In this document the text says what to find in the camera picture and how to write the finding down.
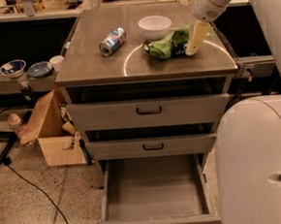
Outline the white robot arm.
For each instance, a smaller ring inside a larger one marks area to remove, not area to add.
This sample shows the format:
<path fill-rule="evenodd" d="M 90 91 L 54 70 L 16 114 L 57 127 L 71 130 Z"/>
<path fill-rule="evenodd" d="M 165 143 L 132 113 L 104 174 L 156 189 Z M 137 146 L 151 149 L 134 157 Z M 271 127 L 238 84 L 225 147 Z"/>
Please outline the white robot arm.
<path fill-rule="evenodd" d="M 231 0 L 192 0 L 192 15 L 211 22 Z M 249 0 L 281 76 L 281 0 Z M 281 94 L 230 107 L 217 130 L 222 224 L 281 224 Z"/>

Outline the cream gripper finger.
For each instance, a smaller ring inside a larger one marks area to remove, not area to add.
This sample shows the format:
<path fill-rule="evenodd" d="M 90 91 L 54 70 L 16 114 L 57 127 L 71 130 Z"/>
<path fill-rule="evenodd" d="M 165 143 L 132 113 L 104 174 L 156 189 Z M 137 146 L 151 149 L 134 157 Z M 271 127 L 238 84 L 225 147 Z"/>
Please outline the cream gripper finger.
<path fill-rule="evenodd" d="M 203 20 L 199 20 L 190 26 L 189 41 L 185 49 L 187 55 L 194 55 L 200 49 L 208 30 L 209 24 Z"/>

